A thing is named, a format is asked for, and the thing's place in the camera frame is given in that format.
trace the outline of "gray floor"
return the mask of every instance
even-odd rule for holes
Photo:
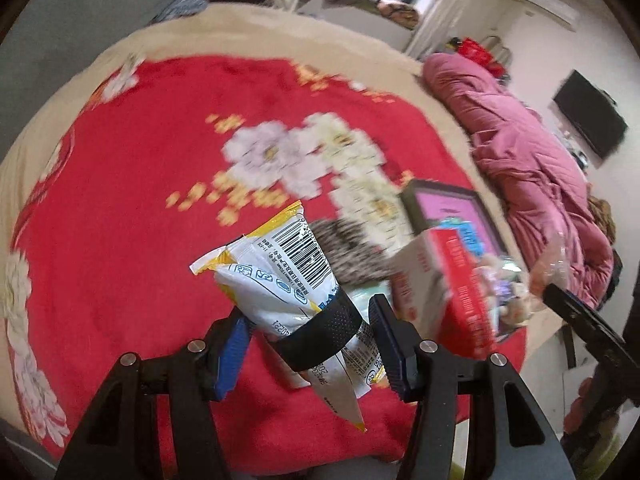
[[[173,0],[31,0],[0,44],[0,159],[58,88]]]

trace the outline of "bed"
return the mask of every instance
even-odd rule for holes
[[[29,122],[0,166],[0,268],[5,267],[9,258],[21,209],[38,185],[60,139],[96,89],[132,54],[144,55],[148,61],[212,54],[254,59],[284,58],[313,66],[322,74],[341,74],[366,88],[382,92],[380,95],[386,96],[388,92],[398,96],[417,107],[433,126],[484,200],[510,255],[522,262],[513,234],[504,220],[500,201],[470,158],[466,134],[421,84],[420,63],[382,42],[329,23],[255,6],[216,4],[200,15],[139,30],[115,44],[64,85]],[[203,246],[202,252],[209,249]],[[550,311],[536,314],[527,329],[526,355],[539,348],[560,326],[561,320]],[[14,426],[24,428],[4,336],[0,338],[0,347],[0,416]],[[330,462],[340,457],[344,454],[319,456],[316,460]],[[262,474],[284,472],[275,468],[270,471],[246,469]]]

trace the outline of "picture frame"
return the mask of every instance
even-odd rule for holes
[[[485,251],[496,256],[508,254],[491,215],[475,191],[414,178],[402,190],[400,199],[415,235],[454,216],[473,224]]]

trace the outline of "television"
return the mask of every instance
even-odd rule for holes
[[[626,123],[615,102],[577,70],[571,72],[554,101],[600,158],[606,158],[624,139]]]

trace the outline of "barcode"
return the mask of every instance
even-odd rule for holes
[[[295,222],[276,233],[273,240],[311,288],[318,288],[322,280],[331,273],[329,262],[304,219],[296,218]]]
[[[367,377],[373,363],[378,358],[378,347],[373,339],[373,330],[363,322],[356,334],[358,343],[347,345],[342,349],[344,361],[359,375]]]

